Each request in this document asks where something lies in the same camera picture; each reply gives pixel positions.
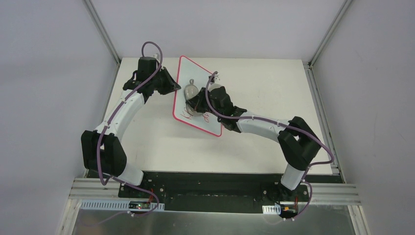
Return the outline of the red-framed whiteboard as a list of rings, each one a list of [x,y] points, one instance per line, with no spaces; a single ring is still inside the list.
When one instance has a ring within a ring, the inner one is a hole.
[[[204,91],[211,72],[182,55],[179,58],[176,83],[181,89],[175,91],[173,117],[191,127],[216,137],[222,135],[222,125],[217,117],[208,112]]]

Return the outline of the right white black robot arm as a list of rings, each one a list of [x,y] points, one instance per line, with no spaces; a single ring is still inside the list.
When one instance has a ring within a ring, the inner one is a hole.
[[[279,182],[278,195],[285,201],[297,195],[307,168],[319,152],[321,145],[304,119],[295,116],[288,121],[278,121],[257,116],[235,106],[224,86],[211,90],[187,85],[184,88],[186,108],[191,114],[211,113],[227,130],[249,133],[277,142],[287,161]]]

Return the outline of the silver mesh sponge eraser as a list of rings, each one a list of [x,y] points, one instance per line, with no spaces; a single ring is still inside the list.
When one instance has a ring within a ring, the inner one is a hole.
[[[188,101],[194,97],[196,97],[199,93],[199,89],[194,85],[194,79],[190,79],[189,83],[184,88],[184,97],[185,100]],[[194,110],[189,104],[186,103],[186,111],[194,117],[202,116],[203,113],[199,113]]]

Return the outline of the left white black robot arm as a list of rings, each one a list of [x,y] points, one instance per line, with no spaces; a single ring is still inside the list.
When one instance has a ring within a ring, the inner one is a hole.
[[[88,170],[131,184],[132,194],[143,198],[149,193],[149,185],[142,180],[143,171],[128,162],[121,139],[133,117],[154,92],[166,95],[178,91],[181,86],[157,58],[143,56],[122,89],[118,102],[103,122],[93,131],[83,132],[83,162]]]

